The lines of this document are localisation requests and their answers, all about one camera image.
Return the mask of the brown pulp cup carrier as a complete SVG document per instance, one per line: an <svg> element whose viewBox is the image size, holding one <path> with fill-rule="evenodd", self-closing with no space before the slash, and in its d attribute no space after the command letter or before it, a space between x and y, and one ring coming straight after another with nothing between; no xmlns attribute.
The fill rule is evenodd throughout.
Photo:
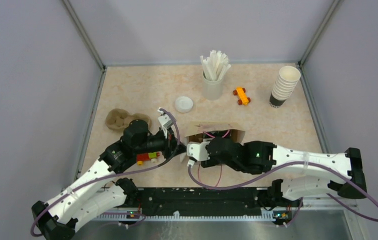
<svg viewBox="0 0 378 240"><path fill-rule="evenodd" d="M152 125L151 118L148 115L141 113L130 114L128 111L120 108L112 109L107 114L105 125L110 130L123 132L133 120L143 120L147 122L149 128Z"/></svg>

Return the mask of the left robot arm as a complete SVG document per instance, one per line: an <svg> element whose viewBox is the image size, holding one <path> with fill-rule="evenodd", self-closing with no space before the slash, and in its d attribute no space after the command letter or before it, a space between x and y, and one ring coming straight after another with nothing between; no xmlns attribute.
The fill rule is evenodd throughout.
<svg viewBox="0 0 378 240"><path fill-rule="evenodd" d="M161 152L166 162L185 152L180 141L176 120L163 114L158 118L160 129L149 131L144 120L133 120L122 137L108 146L93 165L57 196L32 207L34 222L30 228L33 237L47 240L70 240L88 222L105 211L137 201L137 188L128 171L136 164L137 156Z"/></svg>

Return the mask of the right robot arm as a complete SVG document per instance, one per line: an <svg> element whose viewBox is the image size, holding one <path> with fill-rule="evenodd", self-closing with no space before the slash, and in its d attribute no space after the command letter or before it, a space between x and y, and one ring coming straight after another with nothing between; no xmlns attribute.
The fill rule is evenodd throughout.
<svg viewBox="0 0 378 240"><path fill-rule="evenodd" d="M361 152L350 147L342 153L316 153L286 148L265 141L244 144L230 138L215 137L187 147L188 156L196 161L215 161L231 169L252 174L269 175L271 171L300 178L282 181L271 190L270 200L283 206L309 195L336 192L346 199L364 199L367 192Z"/></svg>

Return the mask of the paper cakes gift bag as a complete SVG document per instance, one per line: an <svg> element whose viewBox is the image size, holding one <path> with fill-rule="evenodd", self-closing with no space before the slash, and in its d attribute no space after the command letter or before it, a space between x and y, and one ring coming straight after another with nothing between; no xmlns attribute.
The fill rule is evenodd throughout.
<svg viewBox="0 0 378 240"><path fill-rule="evenodd" d="M192 121L184 131L183 143L202 143L211 140L212 137L224 137L242 143L244 136L243 128L234 122ZM215 187L240 184L249 178L245 173L234 171L224 164L207 161L195 163L191 173L199 182Z"/></svg>

